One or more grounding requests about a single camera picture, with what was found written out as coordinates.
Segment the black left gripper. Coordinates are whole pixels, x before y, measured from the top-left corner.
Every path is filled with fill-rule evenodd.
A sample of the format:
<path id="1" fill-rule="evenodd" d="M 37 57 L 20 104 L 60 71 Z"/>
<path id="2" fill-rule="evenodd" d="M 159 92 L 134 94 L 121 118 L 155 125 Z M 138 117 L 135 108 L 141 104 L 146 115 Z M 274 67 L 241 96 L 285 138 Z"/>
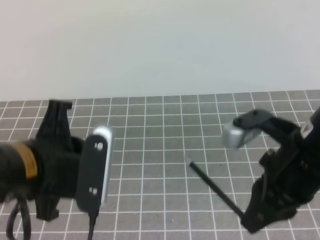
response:
<path id="1" fill-rule="evenodd" d="M 36 217 L 52 221 L 59 216 L 61 198 L 76 195 L 79 161 L 84 141 L 71 135 L 67 112 L 72 102 L 51 99 L 34 139 L 39 170 Z"/>

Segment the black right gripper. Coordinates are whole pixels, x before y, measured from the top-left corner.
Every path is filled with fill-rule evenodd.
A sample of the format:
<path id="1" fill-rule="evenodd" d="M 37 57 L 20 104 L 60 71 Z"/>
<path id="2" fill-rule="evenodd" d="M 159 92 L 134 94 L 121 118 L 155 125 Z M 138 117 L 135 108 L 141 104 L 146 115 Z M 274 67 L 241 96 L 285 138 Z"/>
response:
<path id="1" fill-rule="evenodd" d="M 302 127 L 274 116 L 244 125 L 259 129 L 280 147 L 259 160 L 264 172 L 252 186 L 240 223 L 250 233 L 293 218 L 320 189 L 320 118 L 311 116 Z"/>

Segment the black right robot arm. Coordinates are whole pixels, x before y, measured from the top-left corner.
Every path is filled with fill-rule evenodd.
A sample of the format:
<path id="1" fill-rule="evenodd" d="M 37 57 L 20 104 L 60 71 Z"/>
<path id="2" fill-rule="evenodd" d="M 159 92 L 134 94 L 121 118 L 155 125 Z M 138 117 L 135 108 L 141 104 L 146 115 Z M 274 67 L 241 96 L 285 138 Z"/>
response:
<path id="1" fill-rule="evenodd" d="M 243 130 L 261 130 L 279 144 L 259 160 L 264 172 L 251 189 L 240 223 L 254 234 L 264 227 L 293 218 L 320 189 L 320 111 L 302 127 L 272 113 L 254 109 L 233 123 Z"/>

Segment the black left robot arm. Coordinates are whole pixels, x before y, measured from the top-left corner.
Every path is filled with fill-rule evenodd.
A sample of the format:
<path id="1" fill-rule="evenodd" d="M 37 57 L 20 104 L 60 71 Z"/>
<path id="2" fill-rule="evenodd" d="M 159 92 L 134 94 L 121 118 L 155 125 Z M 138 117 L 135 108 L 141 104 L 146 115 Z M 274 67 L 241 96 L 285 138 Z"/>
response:
<path id="1" fill-rule="evenodd" d="M 35 201 L 36 217 L 52 221 L 60 199 L 75 198 L 84 141 L 71 135 L 71 108 L 70 101 L 51 99 L 34 138 L 1 144 L 1 202 Z"/>

